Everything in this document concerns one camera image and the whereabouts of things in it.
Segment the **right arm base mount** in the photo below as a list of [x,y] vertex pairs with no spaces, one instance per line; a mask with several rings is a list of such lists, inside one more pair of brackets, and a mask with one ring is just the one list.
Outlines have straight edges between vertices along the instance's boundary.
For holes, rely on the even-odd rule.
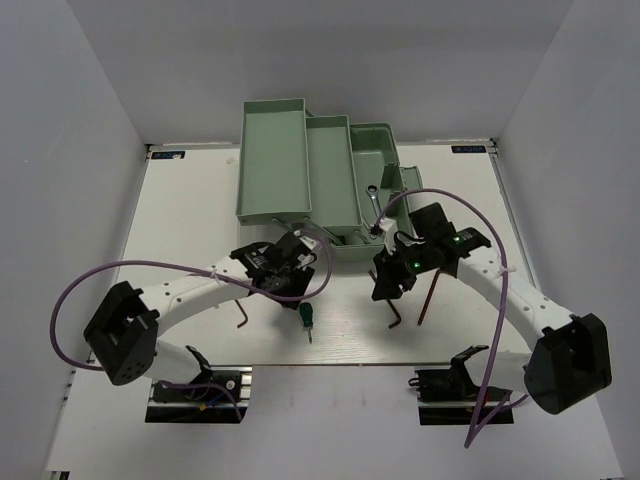
[[421,426],[468,426],[480,391],[464,363],[488,346],[472,346],[447,365],[417,368],[408,386],[417,394]]

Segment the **green toolbox with clear lid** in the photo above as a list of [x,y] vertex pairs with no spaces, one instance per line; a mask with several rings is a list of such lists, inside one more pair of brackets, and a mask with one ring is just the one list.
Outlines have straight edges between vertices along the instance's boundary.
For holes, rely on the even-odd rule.
[[236,218],[243,228],[307,227],[325,232],[332,256],[365,262],[384,242],[368,230],[382,205],[422,185],[400,163],[387,123],[315,116],[302,98],[243,105]]

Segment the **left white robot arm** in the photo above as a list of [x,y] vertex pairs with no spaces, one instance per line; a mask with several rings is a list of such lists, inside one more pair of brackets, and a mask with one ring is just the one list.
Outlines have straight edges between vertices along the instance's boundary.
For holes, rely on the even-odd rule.
[[120,282],[102,300],[84,338],[113,385],[148,377],[177,384],[188,398],[202,398],[211,387],[211,364],[195,347],[165,342],[162,335],[252,293],[296,308],[315,273],[311,264],[318,247],[308,235],[286,233],[276,243],[238,248],[201,274],[143,288]]

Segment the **green stubby screwdriver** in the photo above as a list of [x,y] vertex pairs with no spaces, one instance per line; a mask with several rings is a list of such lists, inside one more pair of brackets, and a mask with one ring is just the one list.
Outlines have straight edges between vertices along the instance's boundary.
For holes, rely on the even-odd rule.
[[312,330],[314,327],[313,316],[314,311],[313,307],[308,302],[302,302],[299,304],[298,313],[301,318],[302,326],[304,331],[307,333],[308,341],[310,344],[313,343]]

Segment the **large silver ratchet wrench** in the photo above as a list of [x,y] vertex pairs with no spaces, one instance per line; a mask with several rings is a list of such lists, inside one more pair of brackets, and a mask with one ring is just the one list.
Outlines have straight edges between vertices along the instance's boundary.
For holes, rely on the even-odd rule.
[[383,216],[383,208],[380,202],[379,188],[374,184],[370,184],[366,187],[366,193],[372,204],[373,213],[375,215],[375,223],[379,223]]

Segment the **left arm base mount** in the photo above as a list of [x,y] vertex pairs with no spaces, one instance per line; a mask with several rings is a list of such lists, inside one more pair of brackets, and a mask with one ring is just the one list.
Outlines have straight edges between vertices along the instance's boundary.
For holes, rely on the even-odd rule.
[[238,425],[248,409],[252,369],[214,367],[197,349],[187,346],[197,371],[186,381],[169,387],[168,380],[153,381],[145,422],[149,424],[231,424]]

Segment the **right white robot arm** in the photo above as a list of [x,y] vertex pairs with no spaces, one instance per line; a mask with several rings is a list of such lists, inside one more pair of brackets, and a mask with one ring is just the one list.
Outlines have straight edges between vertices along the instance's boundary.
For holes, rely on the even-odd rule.
[[374,257],[373,300],[400,298],[422,273],[445,273],[504,311],[529,349],[492,353],[484,345],[469,347],[451,359],[443,390],[477,397],[488,385],[485,369],[491,364],[494,387],[525,393],[544,411],[559,414],[611,384],[607,329],[596,315],[578,316],[508,272],[490,240],[473,227],[455,229],[440,204],[409,218],[413,236],[388,217],[372,229],[384,239]]

